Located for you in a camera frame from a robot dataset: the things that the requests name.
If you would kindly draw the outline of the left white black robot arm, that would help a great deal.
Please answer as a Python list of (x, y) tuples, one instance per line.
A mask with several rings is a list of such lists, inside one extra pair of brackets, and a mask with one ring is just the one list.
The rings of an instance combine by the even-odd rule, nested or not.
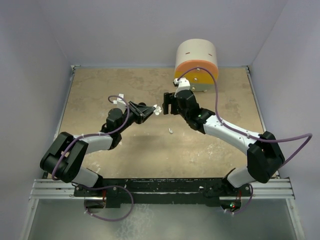
[(121, 133), (133, 123), (142, 124), (152, 114), (159, 114), (158, 105), (146, 106), (143, 102), (128, 102), (125, 109), (113, 108), (108, 112), (100, 132), (87, 135), (72, 135), (61, 132), (40, 161), (40, 168), (65, 183), (85, 185), (91, 196), (103, 191), (99, 175), (82, 167), (85, 155), (99, 151), (113, 150), (121, 142)]

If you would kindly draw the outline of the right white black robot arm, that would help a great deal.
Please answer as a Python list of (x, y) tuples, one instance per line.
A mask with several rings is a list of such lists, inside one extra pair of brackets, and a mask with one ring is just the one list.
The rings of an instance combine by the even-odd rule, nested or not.
[(165, 115), (180, 115), (191, 129), (223, 140), (246, 155), (246, 166), (231, 170), (223, 178), (222, 190), (228, 196), (243, 185), (267, 183), (285, 162), (272, 133), (259, 134), (224, 121), (216, 112), (200, 107), (191, 90), (164, 93), (162, 107)]

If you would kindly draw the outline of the white round earbud case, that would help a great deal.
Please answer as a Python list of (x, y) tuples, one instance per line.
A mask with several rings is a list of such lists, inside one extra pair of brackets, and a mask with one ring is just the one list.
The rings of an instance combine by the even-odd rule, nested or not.
[(158, 106), (157, 104), (155, 104), (153, 107), (154, 107), (153, 113), (154, 113), (156, 116), (160, 115), (160, 113), (162, 112), (162, 108), (161, 108), (160, 106)]

